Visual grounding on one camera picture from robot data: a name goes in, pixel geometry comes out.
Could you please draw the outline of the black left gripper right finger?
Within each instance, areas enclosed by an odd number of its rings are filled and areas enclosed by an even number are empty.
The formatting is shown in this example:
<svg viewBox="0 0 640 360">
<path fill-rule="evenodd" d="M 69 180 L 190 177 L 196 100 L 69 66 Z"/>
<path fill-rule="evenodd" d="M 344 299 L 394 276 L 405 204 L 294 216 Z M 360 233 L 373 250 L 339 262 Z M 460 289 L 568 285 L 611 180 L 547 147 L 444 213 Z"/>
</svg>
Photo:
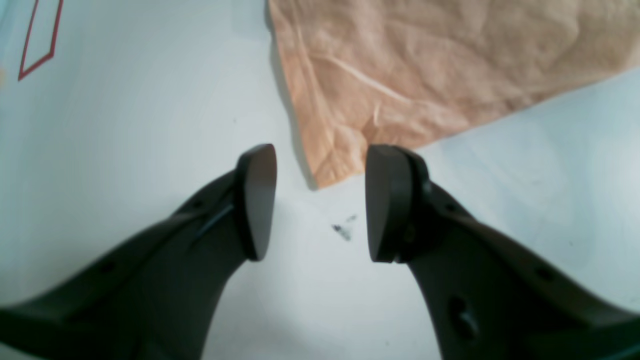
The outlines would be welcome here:
<svg viewBox="0 0 640 360">
<path fill-rule="evenodd" d="M 637 360 L 639 314 L 475 219 L 395 145 L 366 151 L 373 262 L 414 276 L 444 360 Z"/>
</svg>

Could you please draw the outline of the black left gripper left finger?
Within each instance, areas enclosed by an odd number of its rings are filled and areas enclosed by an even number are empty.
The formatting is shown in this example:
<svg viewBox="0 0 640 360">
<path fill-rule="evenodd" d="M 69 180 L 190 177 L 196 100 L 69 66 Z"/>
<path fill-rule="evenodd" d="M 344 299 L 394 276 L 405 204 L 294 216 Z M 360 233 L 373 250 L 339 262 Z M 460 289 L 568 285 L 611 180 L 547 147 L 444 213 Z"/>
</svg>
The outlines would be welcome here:
<svg viewBox="0 0 640 360">
<path fill-rule="evenodd" d="M 272 144 L 50 291 L 1 308 L 1 342 L 48 360 L 199 360 L 231 276 L 269 247 Z"/>
</svg>

